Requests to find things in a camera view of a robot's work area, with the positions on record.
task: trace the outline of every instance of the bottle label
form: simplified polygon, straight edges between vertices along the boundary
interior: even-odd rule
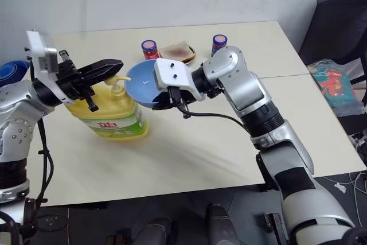
[[[141,135],[146,130],[145,117],[137,106],[130,116],[115,119],[80,119],[93,131],[109,138],[125,138]]]

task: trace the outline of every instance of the white tabletop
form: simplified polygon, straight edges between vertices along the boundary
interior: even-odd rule
[[[315,164],[315,175],[364,170],[365,166],[311,76],[285,36],[281,35],[279,25],[274,22],[235,25],[247,30],[243,40],[252,43],[252,47],[245,42],[240,44],[240,40],[238,44],[246,49],[243,51],[248,68],[263,77],[262,81],[275,104],[309,151]],[[52,38],[58,50],[65,48],[69,52],[77,67],[99,59],[122,59],[125,64],[121,71],[123,75],[142,59],[139,44],[133,45],[128,38],[133,37],[136,43],[152,38],[161,44],[161,39],[163,41],[164,37],[169,36],[178,38],[171,43],[186,40],[198,53],[198,60],[192,65],[195,68],[210,52],[210,36],[206,43],[208,46],[201,44],[198,37],[203,36],[202,33],[224,33],[231,41],[235,36],[230,32],[233,26],[189,27],[192,30],[189,32],[190,39],[182,34],[187,32],[184,28],[76,33]],[[180,32],[174,36],[172,30]],[[277,41],[260,39],[265,33],[265,37],[278,37]],[[170,44],[168,39],[166,41],[164,46]],[[274,44],[283,50],[276,51]],[[272,57],[269,48],[274,49]],[[278,60],[277,66],[274,66],[274,59]],[[274,76],[301,75],[269,77],[272,73],[276,73]],[[223,96],[193,103],[190,109],[235,115]],[[150,124],[150,132],[146,138],[132,142],[111,142],[99,138],[64,106],[57,107],[55,112],[46,116],[47,141],[55,163],[54,177],[45,195],[49,199],[47,205],[117,200],[263,182],[255,161],[256,150],[249,135],[233,122],[221,118],[185,120],[177,110],[142,110]],[[42,176],[42,157],[36,153],[41,148],[41,142],[38,132],[35,132],[27,167],[31,179],[30,195],[33,197],[40,190]]]

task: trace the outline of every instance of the blue object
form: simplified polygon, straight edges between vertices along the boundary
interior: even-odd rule
[[[126,74],[130,81],[125,81],[126,92],[142,106],[153,108],[153,102],[161,92],[154,79],[155,60],[146,60],[132,67]]]
[[[29,68],[29,63],[16,60],[0,66],[0,87],[16,83],[23,79]]]

